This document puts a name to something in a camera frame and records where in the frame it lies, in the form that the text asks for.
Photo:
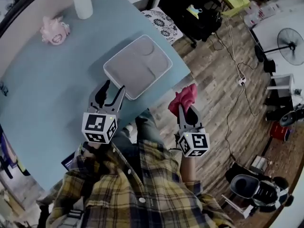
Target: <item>shirt button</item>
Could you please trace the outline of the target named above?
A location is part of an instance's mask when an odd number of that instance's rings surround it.
[[[145,200],[144,198],[139,198],[139,201],[140,201],[141,203],[145,203],[145,202],[146,202],[146,200]]]

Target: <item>black and white marker cube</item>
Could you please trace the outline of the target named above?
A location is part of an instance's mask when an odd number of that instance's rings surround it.
[[[109,143],[116,130],[115,115],[84,113],[81,131],[88,142]]]
[[[183,133],[178,144],[185,157],[200,157],[210,149],[208,133]]]

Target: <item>electric fan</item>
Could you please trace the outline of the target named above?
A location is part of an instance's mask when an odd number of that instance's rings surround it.
[[[256,45],[256,57],[260,62],[263,62],[267,60],[265,53],[280,51],[284,59],[290,64],[298,66],[304,63],[304,40],[294,29],[282,29],[277,35],[277,46],[276,49],[262,51],[261,47]]]

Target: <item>pink toy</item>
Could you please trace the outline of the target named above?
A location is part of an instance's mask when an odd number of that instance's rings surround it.
[[[179,105],[182,104],[185,113],[187,113],[189,107],[195,103],[196,97],[198,97],[198,89],[195,84],[184,87],[180,93],[175,92],[175,99],[170,102],[168,109],[177,117],[179,116]]]
[[[40,29],[42,41],[57,46],[65,41],[70,33],[70,26],[61,22],[62,17],[50,19],[43,17],[43,27]]]

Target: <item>plaid shirt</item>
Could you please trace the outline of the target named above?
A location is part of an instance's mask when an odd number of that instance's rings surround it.
[[[81,197],[82,227],[234,227],[215,199],[203,193],[200,181],[182,182],[178,163],[162,145],[139,142],[142,178],[114,144],[101,149],[102,159],[74,159],[47,227]]]

